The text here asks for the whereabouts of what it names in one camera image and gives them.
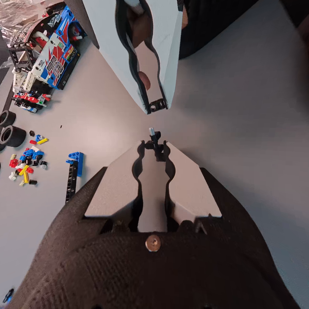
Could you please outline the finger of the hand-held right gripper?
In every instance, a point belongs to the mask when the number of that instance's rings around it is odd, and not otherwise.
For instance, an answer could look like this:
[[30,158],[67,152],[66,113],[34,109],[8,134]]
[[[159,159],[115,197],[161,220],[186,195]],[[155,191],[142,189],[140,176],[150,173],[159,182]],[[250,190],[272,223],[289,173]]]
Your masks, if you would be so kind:
[[83,3],[102,56],[137,105],[145,114],[151,114],[146,88],[138,74],[137,55],[127,33],[125,1],[86,0]]
[[158,62],[157,79],[168,109],[171,108],[176,87],[180,39],[183,20],[183,1],[146,0],[142,8],[152,20],[151,36],[147,46]]

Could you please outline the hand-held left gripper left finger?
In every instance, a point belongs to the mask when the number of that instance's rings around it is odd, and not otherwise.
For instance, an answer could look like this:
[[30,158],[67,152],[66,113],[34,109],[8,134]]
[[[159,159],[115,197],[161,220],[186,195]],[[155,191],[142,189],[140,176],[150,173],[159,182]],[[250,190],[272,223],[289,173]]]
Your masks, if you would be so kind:
[[136,142],[107,167],[84,214],[86,218],[104,218],[121,222],[138,232],[143,210],[142,185],[145,141]]

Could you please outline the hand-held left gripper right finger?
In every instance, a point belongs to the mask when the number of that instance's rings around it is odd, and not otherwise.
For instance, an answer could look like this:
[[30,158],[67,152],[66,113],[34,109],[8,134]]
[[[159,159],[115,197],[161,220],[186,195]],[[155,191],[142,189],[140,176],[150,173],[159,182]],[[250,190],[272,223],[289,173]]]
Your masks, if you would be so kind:
[[199,165],[168,141],[164,141],[164,159],[169,177],[165,193],[168,232],[176,231],[183,221],[222,218]]

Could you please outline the black lego connector assembly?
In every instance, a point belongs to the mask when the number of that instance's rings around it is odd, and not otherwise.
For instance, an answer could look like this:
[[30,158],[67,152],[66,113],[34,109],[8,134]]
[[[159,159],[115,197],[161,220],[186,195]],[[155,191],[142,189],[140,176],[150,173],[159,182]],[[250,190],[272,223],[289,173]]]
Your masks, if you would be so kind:
[[161,132],[155,131],[153,127],[149,128],[150,140],[145,143],[145,149],[153,150],[157,162],[165,162],[164,145],[159,144]]

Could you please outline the small black lego connector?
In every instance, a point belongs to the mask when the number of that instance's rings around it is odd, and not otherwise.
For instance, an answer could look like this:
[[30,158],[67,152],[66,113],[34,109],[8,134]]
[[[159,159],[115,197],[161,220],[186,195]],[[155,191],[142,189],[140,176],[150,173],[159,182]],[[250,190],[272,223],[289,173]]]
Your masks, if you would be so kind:
[[160,110],[168,109],[168,105],[165,99],[161,98],[149,103],[150,113],[154,113]]

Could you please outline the black lego beam blue end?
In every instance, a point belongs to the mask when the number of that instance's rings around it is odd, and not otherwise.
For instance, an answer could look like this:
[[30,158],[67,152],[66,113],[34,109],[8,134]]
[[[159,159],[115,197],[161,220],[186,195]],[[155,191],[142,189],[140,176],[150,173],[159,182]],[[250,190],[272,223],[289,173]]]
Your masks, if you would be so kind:
[[75,195],[77,177],[83,174],[83,160],[84,154],[82,152],[73,152],[68,155],[66,163],[69,164],[69,173],[66,189],[65,203]]

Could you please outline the partly built lego car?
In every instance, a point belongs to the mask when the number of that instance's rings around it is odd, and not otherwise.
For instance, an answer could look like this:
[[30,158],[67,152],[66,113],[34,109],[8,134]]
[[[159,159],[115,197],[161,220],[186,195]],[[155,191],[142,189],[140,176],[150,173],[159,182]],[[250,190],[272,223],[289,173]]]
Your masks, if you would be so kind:
[[45,102],[51,100],[51,88],[35,76],[35,64],[38,64],[44,43],[33,32],[38,21],[27,21],[13,33],[9,44],[10,57],[13,62],[13,101],[16,106],[30,113],[37,113]]

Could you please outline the pile of mixed lego pieces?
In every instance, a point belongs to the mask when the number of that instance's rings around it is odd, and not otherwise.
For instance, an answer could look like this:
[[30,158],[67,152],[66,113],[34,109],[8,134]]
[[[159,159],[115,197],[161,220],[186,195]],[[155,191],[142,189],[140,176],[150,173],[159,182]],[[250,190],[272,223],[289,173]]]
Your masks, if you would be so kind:
[[34,173],[42,169],[47,171],[49,163],[45,159],[45,153],[41,146],[46,144],[49,139],[43,135],[35,135],[30,131],[32,139],[29,140],[29,147],[25,148],[20,156],[12,154],[9,161],[11,169],[9,180],[17,182],[19,187],[27,185],[36,186],[38,181],[34,178]]

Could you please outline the black rubber lego tire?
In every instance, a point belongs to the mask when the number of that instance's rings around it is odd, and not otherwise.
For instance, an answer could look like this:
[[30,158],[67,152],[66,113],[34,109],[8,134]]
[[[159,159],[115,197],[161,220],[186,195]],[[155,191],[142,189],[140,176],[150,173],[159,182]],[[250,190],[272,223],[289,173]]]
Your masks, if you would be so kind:
[[0,144],[3,146],[19,147],[26,138],[26,131],[10,125],[3,129],[0,135]]
[[16,114],[9,110],[4,110],[0,114],[0,127],[5,128],[7,126],[13,125],[16,119]]

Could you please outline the blue lego connector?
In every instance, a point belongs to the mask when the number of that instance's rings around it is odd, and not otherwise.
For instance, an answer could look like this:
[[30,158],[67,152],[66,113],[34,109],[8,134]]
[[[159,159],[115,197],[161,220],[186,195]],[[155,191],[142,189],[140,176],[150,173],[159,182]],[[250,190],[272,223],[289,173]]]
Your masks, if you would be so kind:
[[12,296],[14,294],[14,288],[11,288],[7,294],[4,296],[2,304],[6,304],[8,302],[10,302],[10,300],[12,299]]

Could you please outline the person's right hand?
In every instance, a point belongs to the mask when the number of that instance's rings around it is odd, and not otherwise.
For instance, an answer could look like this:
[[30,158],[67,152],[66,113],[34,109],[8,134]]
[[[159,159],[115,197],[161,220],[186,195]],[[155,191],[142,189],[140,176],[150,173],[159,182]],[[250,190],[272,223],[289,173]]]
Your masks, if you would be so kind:
[[130,26],[130,40],[133,49],[136,49],[151,35],[151,19],[148,13],[140,6],[127,6],[127,18]]

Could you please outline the clear plastic bag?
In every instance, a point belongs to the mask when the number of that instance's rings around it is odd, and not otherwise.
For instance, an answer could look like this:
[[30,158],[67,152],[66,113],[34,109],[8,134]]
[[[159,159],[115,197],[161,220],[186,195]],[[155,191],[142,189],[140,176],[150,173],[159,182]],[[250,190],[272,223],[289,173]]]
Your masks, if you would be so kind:
[[41,19],[47,7],[57,0],[1,0],[0,28],[4,42],[10,47],[14,34],[30,21]]

